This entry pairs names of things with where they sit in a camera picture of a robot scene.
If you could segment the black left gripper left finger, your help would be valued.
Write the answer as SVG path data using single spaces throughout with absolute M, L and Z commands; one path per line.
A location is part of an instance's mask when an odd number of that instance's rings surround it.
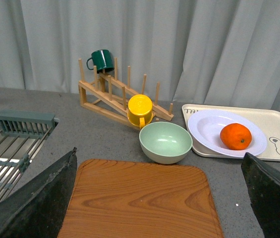
M 76 148 L 0 202 L 0 238 L 56 238 L 72 195 Z

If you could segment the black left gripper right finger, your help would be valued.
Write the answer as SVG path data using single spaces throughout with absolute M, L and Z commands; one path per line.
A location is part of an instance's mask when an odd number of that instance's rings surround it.
M 241 169 L 264 236 L 280 238 L 280 172 L 248 152 Z

